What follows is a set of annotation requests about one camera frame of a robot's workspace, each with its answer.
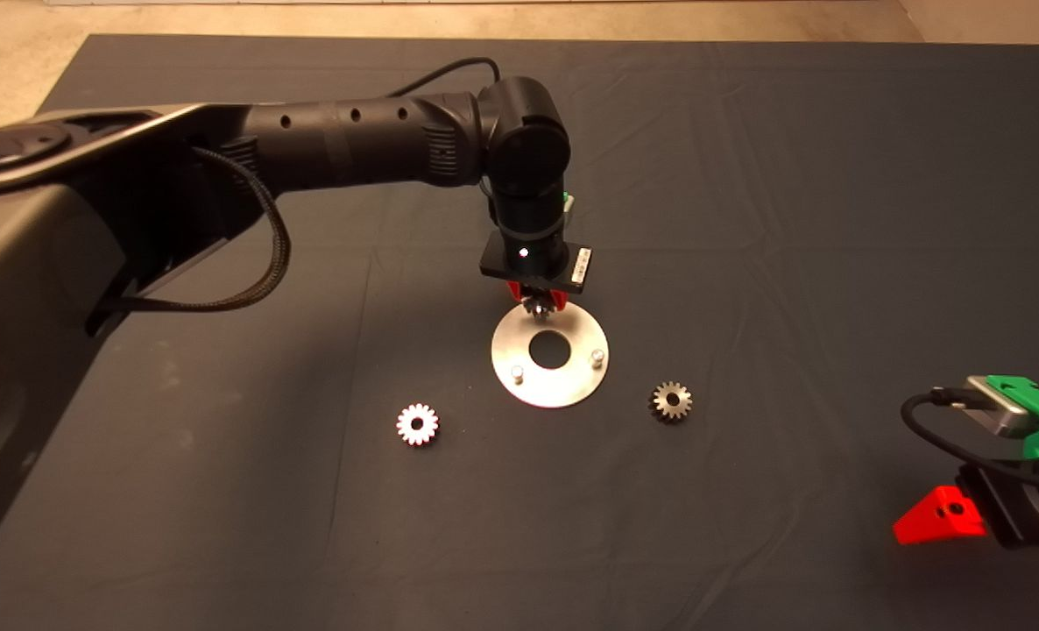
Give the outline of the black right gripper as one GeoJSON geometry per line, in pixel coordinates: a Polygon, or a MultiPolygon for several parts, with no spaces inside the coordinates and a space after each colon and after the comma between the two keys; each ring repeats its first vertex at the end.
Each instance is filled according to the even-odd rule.
{"type": "Polygon", "coordinates": [[[963,464],[956,485],[932,488],[893,523],[901,546],[992,532],[1001,547],[1039,547],[1039,488],[963,464]]]}

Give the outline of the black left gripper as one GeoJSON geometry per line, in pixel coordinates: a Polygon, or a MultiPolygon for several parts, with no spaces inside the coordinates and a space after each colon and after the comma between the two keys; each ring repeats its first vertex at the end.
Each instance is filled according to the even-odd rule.
{"type": "Polygon", "coordinates": [[[515,303],[525,300],[524,287],[530,287],[550,290],[553,310],[563,310],[567,294],[580,294],[586,287],[592,256],[592,248],[565,241],[559,233],[525,241],[492,232],[479,269],[484,277],[506,280],[515,303]]]}

